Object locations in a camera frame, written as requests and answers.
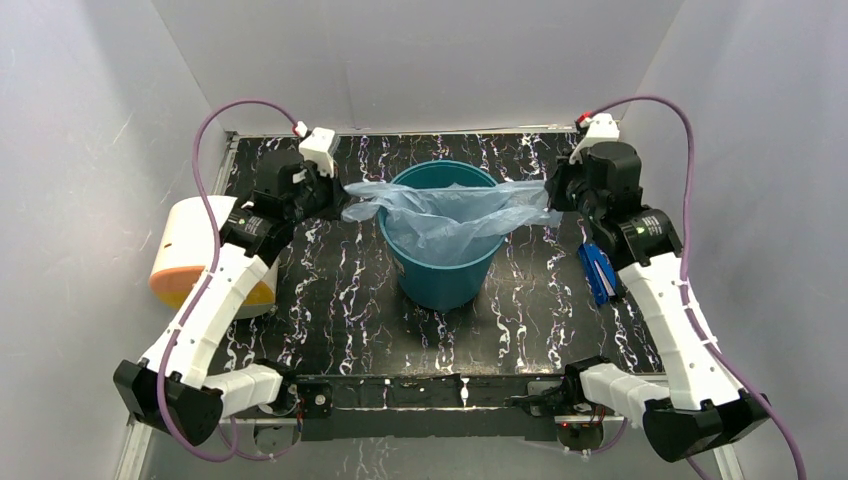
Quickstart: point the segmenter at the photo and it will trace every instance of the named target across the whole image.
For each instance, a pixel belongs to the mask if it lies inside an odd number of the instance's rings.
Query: blue object
[[[601,306],[618,295],[618,280],[615,270],[603,251],[594,243],[584,243],[577,248],[577,256],[583,264],[583,270],[589,279],[589,288],[595,303]]]
[[[446,188],[457,184],[464,187],[493,187],[498,182],[479,168],[450,160],[434,160],[407,168],[391,183],[417,189]],[[492,247],[476,260],[441,267],[422,263],[403,253],[386,234],[386,210],[377,213],[380,232],[392,252],[392,262],[398,271],[398,283],[415,303],[439,312],[464,305],[477,296],[504,236],[496,237]]]

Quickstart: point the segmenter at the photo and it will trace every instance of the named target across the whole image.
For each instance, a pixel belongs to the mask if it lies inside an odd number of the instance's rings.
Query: white container
[[[209,196],[219,230],[235,201],[235,197]],[[213,242],[212,228],[200,197],[185,199],[171,208],[148,280],[150,289],[163,303],[175,310],[182,306],[212,259]],[[279,260],[248,294],[236,313],[237,319],[262,315],[271,309],[276,299],[278,266]]]

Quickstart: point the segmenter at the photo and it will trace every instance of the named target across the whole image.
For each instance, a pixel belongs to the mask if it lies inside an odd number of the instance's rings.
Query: translucent blue plastic bag
[[[542,180],[423,190],[362,182],[345,190],[370,200],[349,206],[343,220],[361,222],[385,208],[386,235],[392,242],[415,260],[435,266],[477,260],[501,236],[522,225],[558,226],[562,220],[561,213],[546,211],[548,194]]]

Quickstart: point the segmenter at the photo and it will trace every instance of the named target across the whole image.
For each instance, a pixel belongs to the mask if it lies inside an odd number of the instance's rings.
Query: trash can
[[[433,160],[407,168],[391,183],[408,187],[445,188],[458,184],[464,187],[493,187],[497,181],[479,168],[451,160]],[[492,241],[492,248],[480,258],[456,266],[437,266],[420,262],[400,251],[386,233],[386,211],[377,214],[380,232],[389,244],[392,263],[397,269],[398,283],[415,303],[439,312],[447,312],[474,298],[486,280],[489,266],[505,237]]]

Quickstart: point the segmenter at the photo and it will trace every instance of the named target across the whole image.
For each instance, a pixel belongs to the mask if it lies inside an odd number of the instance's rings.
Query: marble tabletop
[[[344,136],[342,182],[389,181],[436,159],[468,162],[499,182],[544,179],[574,137],[567,133]],[[254,185],[263,152],[292,138],[242,138],[226,188]],[[397,285],[373,220],[307,221],[280,257],[275,308],[233,323],[210,373],[269,358],[308,375],[549,374],[602,354],[625,371],[662,370],[635,303],[597,308],[576,255],[580,219],[521,227],[497,253],[480,294],[446,314],[425,310]]]

